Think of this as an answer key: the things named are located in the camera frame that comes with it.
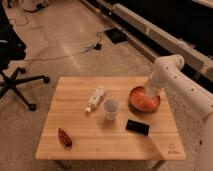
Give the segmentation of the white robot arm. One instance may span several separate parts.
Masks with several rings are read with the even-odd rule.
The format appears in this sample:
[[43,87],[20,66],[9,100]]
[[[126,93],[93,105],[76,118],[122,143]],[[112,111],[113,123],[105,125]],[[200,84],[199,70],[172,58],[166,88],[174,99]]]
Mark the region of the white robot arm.
[[153,72],[145,83],[145,92],[149,97],[159,94],[166,83],[194,108],[204,121],[199,152],[195,163],[195,171],[213,171],[213,94],[205,90],[185,76],[181,55],[159,57],[154,61]]

